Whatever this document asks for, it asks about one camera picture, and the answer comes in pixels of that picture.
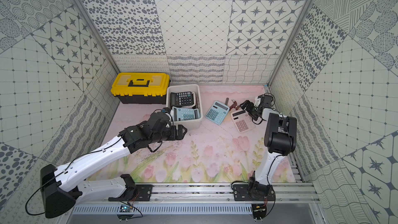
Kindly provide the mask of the light blue calculator back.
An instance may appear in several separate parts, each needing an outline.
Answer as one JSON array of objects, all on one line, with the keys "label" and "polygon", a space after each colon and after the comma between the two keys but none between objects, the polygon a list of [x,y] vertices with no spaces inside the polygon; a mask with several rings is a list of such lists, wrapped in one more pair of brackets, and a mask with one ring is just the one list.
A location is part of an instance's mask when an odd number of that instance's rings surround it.
[{"label": "light blue calculator back", "polygon": [[197,108],[172,107],[174,121],[188,121],[200,118],[200,111]]}]

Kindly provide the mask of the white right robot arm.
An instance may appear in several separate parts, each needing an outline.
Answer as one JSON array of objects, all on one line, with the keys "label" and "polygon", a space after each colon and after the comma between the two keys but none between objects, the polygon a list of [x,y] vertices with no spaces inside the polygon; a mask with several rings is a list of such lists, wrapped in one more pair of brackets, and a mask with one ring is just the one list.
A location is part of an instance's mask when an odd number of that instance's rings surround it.
[{"label": "white right robot arm", "polygon": [[270,195],[277,167],[296,148],[297,119],[275,110],[275,103],[273,94],[266,92],[257,96],[254,103],[246,100],[240,104],[240,108],[249,114],[253,122],[260,118],[258,125],[261,122],[267,124],[264,135],[266,153],[248,182],[248,196],[253,200],[265,200]]}]

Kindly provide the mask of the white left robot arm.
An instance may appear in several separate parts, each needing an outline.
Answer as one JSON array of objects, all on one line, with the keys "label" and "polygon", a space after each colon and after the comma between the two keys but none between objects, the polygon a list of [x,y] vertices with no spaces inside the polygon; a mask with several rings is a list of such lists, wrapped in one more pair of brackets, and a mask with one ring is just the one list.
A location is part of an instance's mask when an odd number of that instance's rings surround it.
[{"label": "white left robot arm", "polygon": [[150,144],[183,140],[183,125],[175,125],[169,108],[150,115],[147,121],[129,126],[105,145],[73,161],[40,170],[40,192],[46,218],[59,217],[75,205],[107,198],[109,201],[131,201],[139,190],[130,174],[109,180],[87,181],[87,178],[114,161],[127,157]]}]

